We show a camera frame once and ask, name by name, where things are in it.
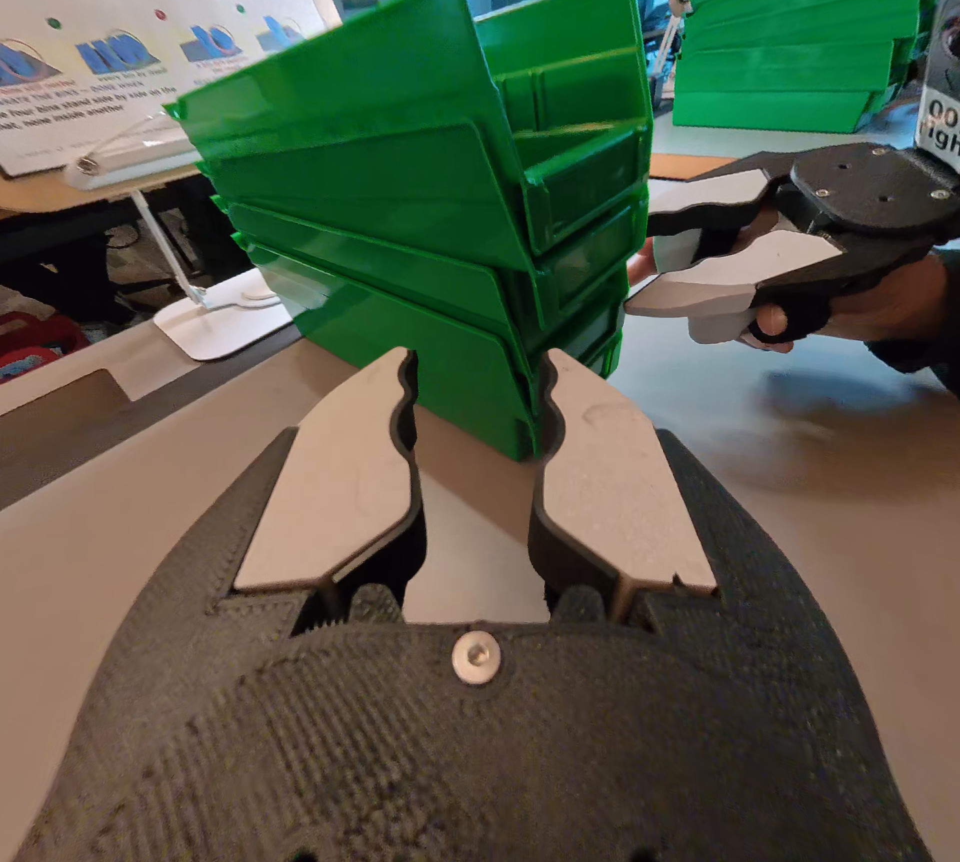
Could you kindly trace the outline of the red handled case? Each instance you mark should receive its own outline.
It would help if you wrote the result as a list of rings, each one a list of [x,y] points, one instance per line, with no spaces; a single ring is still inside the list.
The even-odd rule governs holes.
[[[1,383],[52,364],[90,346],[77,323],[57,314],[40,319],[10,312],[1,316]]]

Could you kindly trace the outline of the white clip bar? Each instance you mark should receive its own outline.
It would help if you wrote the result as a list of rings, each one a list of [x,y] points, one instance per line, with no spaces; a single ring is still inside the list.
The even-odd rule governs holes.
[[[201,159],[179,122],[158,111],[102,140],[63,170],[69,187],[91,192],[193,165]]]

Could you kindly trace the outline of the person's right forearm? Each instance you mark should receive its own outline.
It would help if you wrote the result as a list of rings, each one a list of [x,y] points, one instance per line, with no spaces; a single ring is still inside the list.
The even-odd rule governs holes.
[[[883,364],[901,374],[929,369],[941,385],[959,398],[959,340],[883,340],[867,342],[867,349]]]

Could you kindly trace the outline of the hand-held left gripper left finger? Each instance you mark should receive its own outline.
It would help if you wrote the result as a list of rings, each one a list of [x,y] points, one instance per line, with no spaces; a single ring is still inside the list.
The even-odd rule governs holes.
[[[402,606],[426,560],[414,448],[418,356],[395,347],[333,388],[298,424],[234,578],[238,593],[307,591],[347,613],[366,584]]]

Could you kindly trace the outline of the stack of green bins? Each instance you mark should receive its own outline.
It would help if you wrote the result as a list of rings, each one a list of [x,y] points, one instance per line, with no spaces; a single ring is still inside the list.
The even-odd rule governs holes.
[[[938,0],[688,0],[673,124],[850,134],[918,72]]]

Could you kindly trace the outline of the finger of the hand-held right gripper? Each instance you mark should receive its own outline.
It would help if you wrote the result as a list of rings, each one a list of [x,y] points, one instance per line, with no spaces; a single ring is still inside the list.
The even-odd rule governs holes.
[[[700,344],[737,340],[755,320],[762,283],[842,253],[830,239],[774,229],[733,254],[657,275],[626,300],[624,310],[628,316],[683,317]]]
[[[649,198],[646,224],[655,271],[684,270],[730,254],[770,186],[764,172],[748,171],[657,189]]]

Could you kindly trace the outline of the person's right hand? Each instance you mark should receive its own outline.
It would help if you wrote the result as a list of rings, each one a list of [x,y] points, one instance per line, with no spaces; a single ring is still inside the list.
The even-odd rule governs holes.
[[[950,276],[942,253],[897,268],[867,292],[831,300],[818,334],[859,342],[929,341],[949,312]]]

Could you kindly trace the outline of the white sign stand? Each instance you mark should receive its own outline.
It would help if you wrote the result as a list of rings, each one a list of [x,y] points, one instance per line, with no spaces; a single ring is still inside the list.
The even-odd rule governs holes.
[[[257,268],[208,289],[191,284],[146,197],[138,189],[130,197],[185,294],[158,311],[153,324],[189,359],[222,360],[292,324],[293,317]]]

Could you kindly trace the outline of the green plastic bin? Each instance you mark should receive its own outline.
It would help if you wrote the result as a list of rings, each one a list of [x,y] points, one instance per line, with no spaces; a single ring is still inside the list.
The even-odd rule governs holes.
[[[247,244],[339,272],[504,340],[518,363],[543,345],[559,346],[588,307],[620,297],[639,205],[627,204],[592,224],[530,268],[497,268],[395,244],[213,196]]]
[[[392,0],[165,106],[204,158],[470,121],[492,139],[651,125],[637,0]]]
[[[603,379],[618,365],[625,273],[606,279],[582,313],[535,342],[527,366],[521,367],[508,341],[491,330],[295,260],[243,235],[233,239],[306,340],[355,368],[397,347],[414,351],[418,403],[512,460],[543,452],[539,372],[548,349],[566,351]]]
[[[642,237],[642,119],[501,136],[464,121],[234,158],[200,172],[245,205],[495,269],[516,319],[558,325]]]

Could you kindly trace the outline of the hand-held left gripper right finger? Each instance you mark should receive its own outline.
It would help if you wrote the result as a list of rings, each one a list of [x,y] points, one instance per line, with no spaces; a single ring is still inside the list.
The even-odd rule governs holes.
[[[711,596],[714,570],[651,420],[560,349],[543,356],[540,380],[529,558],[546,595],[588,586],[612,621],[640,592]]]

